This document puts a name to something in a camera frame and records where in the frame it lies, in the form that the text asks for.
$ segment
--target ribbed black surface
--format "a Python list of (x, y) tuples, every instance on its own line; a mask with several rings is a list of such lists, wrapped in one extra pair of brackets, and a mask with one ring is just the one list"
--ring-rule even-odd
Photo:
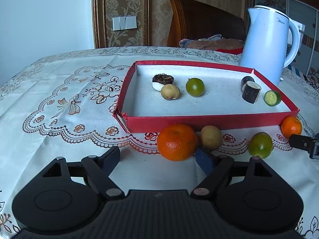
[(131, 191), (108, 202), (86, 227), (63, 235), (36, 235), (23, 230), (15, 239), (301, 239), (295, 231), (256, 235), (222, 220), (211, 203), (191, 199), (187, 191)]

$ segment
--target metal screw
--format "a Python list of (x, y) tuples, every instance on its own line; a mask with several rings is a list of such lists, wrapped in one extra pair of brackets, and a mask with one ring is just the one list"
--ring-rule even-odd
[(111, 188), (106, 191), (106, 194), (110, 197), (116, 197), (122, 194), (122, 191), (117, 188)]
[(209, 190), (206, 188), (196, 188), (193, 190), (193, 192), (197, 196), (206, 196), (209, 194)]

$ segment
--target small orange fruit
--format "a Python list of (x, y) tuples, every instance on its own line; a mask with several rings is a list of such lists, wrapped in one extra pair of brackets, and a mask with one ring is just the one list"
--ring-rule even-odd
[(294, 116), (288, 116), (281, 122), (281, 132), (288, 139), (292, 134), (300, 135), (302, 132), (302, 125)]
[(156, 142), (163, 157), (171, 161), (183, 161), (195, 153), (198, 138), (191, 127), (173, 124), (159, 133)]

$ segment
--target kettle lid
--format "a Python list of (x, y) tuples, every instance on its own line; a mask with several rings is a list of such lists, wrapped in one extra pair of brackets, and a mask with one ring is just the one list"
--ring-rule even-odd
[(270, 11), (272, 11), (272, 12), (279, 13), (279, 14), (285, 16), (287, 19), (289, 19), (286, 14), (284, 14), (283, 12), (281, 12), (281, 11), (279, 11), (279, 10), (276, 10), (276, 9), (274, 9), (274, 8), (270, 8), (270, 7), (267, 7), (267, 6), (264, 6), (264, 5), (255, 5), (254, 8), (255, 8), (255, 9), (267, 9), (267, 10), (270, 10)]

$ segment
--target kettle handle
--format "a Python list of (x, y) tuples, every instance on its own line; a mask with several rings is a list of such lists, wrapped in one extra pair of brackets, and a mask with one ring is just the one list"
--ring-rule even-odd
[(300, 36), (299, 36), (299, 28), (296, 24), (289, 18), (289, 29), (292, 34), (292, 45), (289, 54), (285, 58), (284, 68), (288, 66), (296, 57), (299, 49)]

